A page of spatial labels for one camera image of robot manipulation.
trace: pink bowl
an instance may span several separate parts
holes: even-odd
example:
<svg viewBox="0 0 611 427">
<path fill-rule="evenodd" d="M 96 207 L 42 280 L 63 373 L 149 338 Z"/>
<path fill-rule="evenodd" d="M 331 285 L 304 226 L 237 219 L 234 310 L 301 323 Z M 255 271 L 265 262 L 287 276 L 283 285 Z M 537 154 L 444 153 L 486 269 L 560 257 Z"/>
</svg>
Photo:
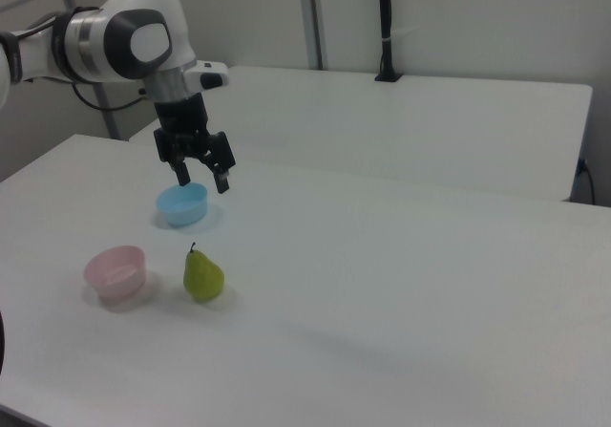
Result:
<svg viewBox="0 0 611 427">
<path fill-rule="evenodd" d="M 145 279 L 144 252 L 136 246 L 109 248 L 85 266 L 85 280 L 103 298 L 134 293 Z"/>
</svg>

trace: black cable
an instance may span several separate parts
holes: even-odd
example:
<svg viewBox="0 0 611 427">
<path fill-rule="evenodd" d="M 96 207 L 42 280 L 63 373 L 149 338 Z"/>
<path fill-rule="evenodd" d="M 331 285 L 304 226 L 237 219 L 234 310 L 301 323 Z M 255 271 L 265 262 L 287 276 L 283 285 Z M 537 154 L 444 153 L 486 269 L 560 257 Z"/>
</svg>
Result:
<svg viewBox="0 0 611 427">
<path fill-rule="evenodd" d="M 133 105 L 136 105 L 139 102 L 141 102 L 142 100 L 144 100 L 144 97 L 139 97 L 138 99 L 134 99 L 133 101 L 128 102 L 127 104 L 119 105 L 118 107 L 109 107 L 108 109 L 105 109 L 103 107 L 98 107 L 97 105 L 93 105 L 89 100 L 83 97 L 83 95 L 78 91 L 78 88 L 76 88 L 76 85 L 73 85 L 73 90 L 76 96 L 85 105 L 87 105 L 88 107 L 91 107 L 92 109 L 99 110 L 100 112 L 116 112 L 117 110 L 123 110 L 123 109 L 127 109 L 128 107 L 132 107 Z"/>
<path fill-rule="evenodd" d="M 596 195 L 594 194 L 594 181 L 592 180 L 592 174 L 590 173 L 590 168 L 588 167 L 587 163 L 583 165 L 583 172 L 588 175 L 588 180 L 590 181 L 590 195 L 592 196 L 592 205 L 596 205 Z"/>
<path fill-rule="evenodd" d="M 2 373 L 2 364 L 4 363 L 4 324 L 2 323 L 2 314 L 0 313 L 0 374 Z"/>
<path fill-rule="evenodd" d="M 48 23 L 45 23 L 45 24 L 41 24 L 40 26 L 38 26 L 38 27 L 36 27 L 34 29 L 30 29 L 27 32 L 23 32 L 23 33 L 21 33 L 19 35 L 16 35 L 16 37 L 19 40 L 21 40 L 22 38 L 30 37 L 30 36 L 34 35 L 35 33 L 39 33 L 41 31 L 44 31 L 45 29 L 50 28 L 53 25 L 54 22 L 55 22 L 55 19 L 53 18 L 52 21 L 49 21 Z"/>
</svg>

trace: blue bowl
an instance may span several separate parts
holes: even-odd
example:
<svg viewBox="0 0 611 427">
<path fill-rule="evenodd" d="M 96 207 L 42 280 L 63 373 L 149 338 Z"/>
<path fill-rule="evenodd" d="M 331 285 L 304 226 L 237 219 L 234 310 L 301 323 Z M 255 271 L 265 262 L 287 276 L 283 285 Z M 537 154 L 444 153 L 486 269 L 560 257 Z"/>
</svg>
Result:
<svg viewBox="0 0 611 427">
<path fill-rule="evenodd" d="M 208 210 L 208 190 L 199 183 L 175 185 L 157 197 L 157 209 L 168 224 L 184 226 L 203 218 Z"/>
</svg>

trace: table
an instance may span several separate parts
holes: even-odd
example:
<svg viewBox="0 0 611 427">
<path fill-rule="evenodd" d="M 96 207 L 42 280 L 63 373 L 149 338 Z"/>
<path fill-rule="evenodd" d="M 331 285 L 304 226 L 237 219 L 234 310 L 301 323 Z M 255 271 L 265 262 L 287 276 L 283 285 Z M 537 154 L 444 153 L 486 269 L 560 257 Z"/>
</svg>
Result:
<svg viewBox="0 0 611 427">
<path fill-rule="evenodd" d="M 562 201 L 592 89 L 584 85 L 234 67 L 204 93 L 237 160 Z M 154 144 L 155 121 L 132 137 Z"/>
<path fill-rule="evenodd" d="M 154 147 L 75 136 L 0 183 L 0 404 L 51 426 L 606 426 L 608 209 L 253 160 L 171 229 Z M 220 265 L 181 286 L 191 243 Z M 136 244 L 104 305 L 82 270 Z"/>
</svg>

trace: black pole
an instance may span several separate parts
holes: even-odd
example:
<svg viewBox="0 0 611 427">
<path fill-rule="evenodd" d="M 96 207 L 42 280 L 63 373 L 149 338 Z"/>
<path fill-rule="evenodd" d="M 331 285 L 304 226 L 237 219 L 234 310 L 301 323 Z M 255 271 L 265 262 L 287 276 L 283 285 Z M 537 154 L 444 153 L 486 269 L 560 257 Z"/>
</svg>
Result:
<svg viewBox="0 0 611 427">
<path fill-rule="evenodd" d="M 380 25 L 382 27 L 382 60 L 380 74 L 375 81 L 395 82 L 401 78 L 392 68 L 392 43 L 390 41 L 390 24 L 392 23 L 392 4 L 390 0 L 380 0 Z"/>
</svg>

